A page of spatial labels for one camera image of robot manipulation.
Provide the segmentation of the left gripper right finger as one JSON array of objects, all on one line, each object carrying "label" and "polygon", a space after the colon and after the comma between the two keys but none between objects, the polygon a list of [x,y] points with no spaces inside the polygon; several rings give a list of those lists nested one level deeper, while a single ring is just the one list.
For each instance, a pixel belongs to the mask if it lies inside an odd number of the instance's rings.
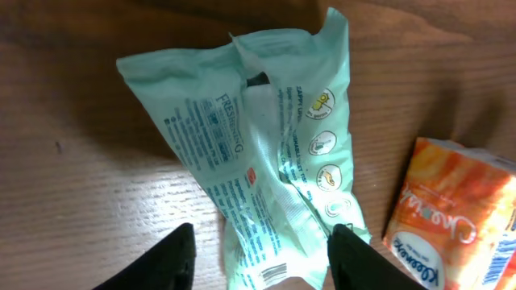
[{"label": "left gripper right finger", "polygon": [[334,226],[327,253],[335,290],[425,290],[345,225]]}]

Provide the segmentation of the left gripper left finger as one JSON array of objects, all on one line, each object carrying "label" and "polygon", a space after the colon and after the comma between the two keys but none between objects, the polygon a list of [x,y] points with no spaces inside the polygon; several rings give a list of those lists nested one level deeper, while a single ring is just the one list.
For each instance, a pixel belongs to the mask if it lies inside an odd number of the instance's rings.
[{"label": "left gripper left finger", "polygon": [[183,223],[94,290],[191,290],[195,259],[194,226]]}]

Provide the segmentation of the orange tissue pack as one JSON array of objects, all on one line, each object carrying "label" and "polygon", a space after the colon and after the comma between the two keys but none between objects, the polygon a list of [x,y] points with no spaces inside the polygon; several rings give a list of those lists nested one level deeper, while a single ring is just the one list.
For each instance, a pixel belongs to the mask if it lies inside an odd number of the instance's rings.
[{"label": "orange tissue pack", "polygon": [[515,290],[515,163],[418,138],[383,243],[430,290]]}]

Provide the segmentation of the mint green wipes pack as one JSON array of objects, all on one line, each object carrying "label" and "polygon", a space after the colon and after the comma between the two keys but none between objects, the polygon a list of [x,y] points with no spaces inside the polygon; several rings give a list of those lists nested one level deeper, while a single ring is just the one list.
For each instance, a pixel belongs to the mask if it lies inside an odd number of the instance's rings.
[{"label": "mint green wipes pack", "polygon": [[347,19],[212,49],[117,60],[125,83],[225,217],[230,289],[298,277],[320,289],[334,226],[371,236],[352,194]]}]

